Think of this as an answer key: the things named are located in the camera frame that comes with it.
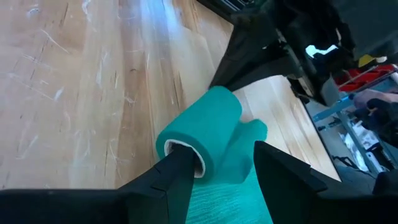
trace wooden table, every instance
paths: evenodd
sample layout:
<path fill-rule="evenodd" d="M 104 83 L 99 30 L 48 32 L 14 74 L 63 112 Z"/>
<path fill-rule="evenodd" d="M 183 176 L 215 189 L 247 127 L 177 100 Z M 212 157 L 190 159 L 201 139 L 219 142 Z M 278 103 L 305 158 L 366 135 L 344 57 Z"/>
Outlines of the wooden table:
<path fill-rule="evenodd" d="M 3 0 L 0 186 L 119 187 L 206 90 L 232 25 L 193 0 Z M 235 93 L 267 142 L 338 179 L 285 78 Z"/>

